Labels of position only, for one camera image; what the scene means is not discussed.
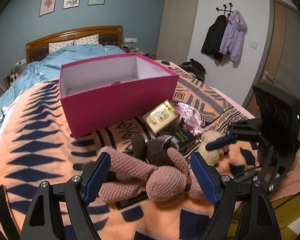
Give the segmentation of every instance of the pink foil wrapper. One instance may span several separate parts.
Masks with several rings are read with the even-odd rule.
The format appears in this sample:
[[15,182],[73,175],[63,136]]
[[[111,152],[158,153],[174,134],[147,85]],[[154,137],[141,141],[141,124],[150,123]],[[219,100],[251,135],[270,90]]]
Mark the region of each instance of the pink foil wrapper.
[[175,107],[177,112],[183,118],[187,129],[193,134],[198,135],[202,133],[201,128],[201,117],[197,109],[194,107],[187,105],[185,103],[178,103],[177,107]]

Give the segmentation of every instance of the pillow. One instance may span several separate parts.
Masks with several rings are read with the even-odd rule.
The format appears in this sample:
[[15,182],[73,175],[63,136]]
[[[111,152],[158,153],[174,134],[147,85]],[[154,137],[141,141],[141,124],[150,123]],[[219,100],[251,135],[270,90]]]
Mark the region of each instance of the pillow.
[[90,44],[90,45],[100,45],[99,44],[99,34],[90,35],[87,37],[82,37],[80,39],[74,40],[74,45],[83,45],[83,44]]
[[74,40],[49,43],[49,54],[52,52],[55,52],[58,49],[65,47],[65,46],[73,45],[73,43],[74,43]]

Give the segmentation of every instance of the door handle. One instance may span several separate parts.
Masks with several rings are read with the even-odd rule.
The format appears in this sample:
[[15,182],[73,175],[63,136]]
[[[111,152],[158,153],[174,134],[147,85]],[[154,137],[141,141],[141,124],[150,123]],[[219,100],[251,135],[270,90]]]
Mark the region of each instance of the door handle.
[[272,83],[274,82],[274,78],[272,76],[270,76],[267,71],[264,72],[264,77],[267,77],[268,79],[270,79],[272,81]]

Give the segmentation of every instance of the wooden door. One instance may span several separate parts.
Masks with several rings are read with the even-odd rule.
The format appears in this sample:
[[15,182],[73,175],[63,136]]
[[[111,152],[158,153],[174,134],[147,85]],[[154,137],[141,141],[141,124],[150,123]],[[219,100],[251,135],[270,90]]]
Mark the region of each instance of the wooden door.
[[[283,2],[273,2],[270,48],[258,82],[272,83],[300,99],[300,13]],[[254,95],[246,109],[260,116]]]
[[165,0],[157,59],[177,65],[186,62],[191,42],[198,0]]

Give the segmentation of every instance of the wooden headboard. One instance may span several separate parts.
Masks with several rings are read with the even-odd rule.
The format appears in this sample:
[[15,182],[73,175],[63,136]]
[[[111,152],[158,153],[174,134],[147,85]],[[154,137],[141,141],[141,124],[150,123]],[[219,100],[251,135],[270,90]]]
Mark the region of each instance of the wooden headboard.
[[49,54],[49,43],[69,41],[93,34],[99,34],[99,43],[101,45],[116,45],[121,47],[122,27],[116,26],[95,26],[74,30],[68,30],[45,36],[26,45],[27,64],[43,60]]

